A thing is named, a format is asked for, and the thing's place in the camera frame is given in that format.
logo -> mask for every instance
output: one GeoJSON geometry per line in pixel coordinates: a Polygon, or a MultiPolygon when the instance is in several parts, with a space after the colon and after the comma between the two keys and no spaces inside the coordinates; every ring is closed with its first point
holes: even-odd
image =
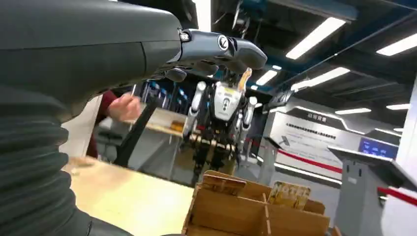
{"type": "Polygon", "coordinates": [[[229,41],[227,40],[226,36],[221,35],[217,39],[217,42],[219,43],[219,47],[221,50],[225,51],[229,48],[229,41]]]}

wooden table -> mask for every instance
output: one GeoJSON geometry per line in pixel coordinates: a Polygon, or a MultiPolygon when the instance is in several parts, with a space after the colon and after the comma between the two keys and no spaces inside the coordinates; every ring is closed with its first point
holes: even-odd
{"type": "Polygon", "coordinates": [[[85,160],[93,165],[77,167],[72,175],[79,209],[135,236],[181,233],[192,188],[93,158],[85,160]]]}

red sleeve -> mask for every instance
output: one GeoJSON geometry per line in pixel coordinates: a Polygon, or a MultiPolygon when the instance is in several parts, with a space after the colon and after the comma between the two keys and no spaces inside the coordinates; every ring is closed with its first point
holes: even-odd
{"type": "Polygon", "coordinates": [[[103,94],[101,98],[100,108],[98,109],[97,119],[95,120],[95,124],[99,124],[102,120],[107,117],[107,109],[109,108],[110,104],[116,100],[117,97],[112,91],[107,91],[103,94]]]}
{"type": "MultiPolygon", "coordinates": [[[[107,117],[107,109],[110,104],[116,100],[117,97],[112,91],[107,91],[103,94],[101,98],[100,107],[98,108],[97,118],[95,119],[95,124],[98,125],[102,120],[107,117]]],[[[87,148],[87,155],[97,158],[97,144],[95,143],[94,135],[91,134],[89,147],[87,148]]]]}

person's hand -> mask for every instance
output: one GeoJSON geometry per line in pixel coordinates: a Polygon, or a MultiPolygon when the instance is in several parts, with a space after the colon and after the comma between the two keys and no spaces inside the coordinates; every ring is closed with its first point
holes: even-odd
{"type": "Polygon", "coordinates": [[[135,120],[140,115],[139,98],[125,93],[110,104],[107,112],[111,118],[119,121],[135,120]]]}

white robot body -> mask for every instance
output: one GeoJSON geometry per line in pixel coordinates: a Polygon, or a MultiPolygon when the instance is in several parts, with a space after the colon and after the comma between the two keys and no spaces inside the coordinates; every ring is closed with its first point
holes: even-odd
{"type": "Polygon", "coordinates": [[[226,84],[217,83],[214,91],[214,116],[216,119],[230,121],[235,114],[242,93],[226,84]]]}

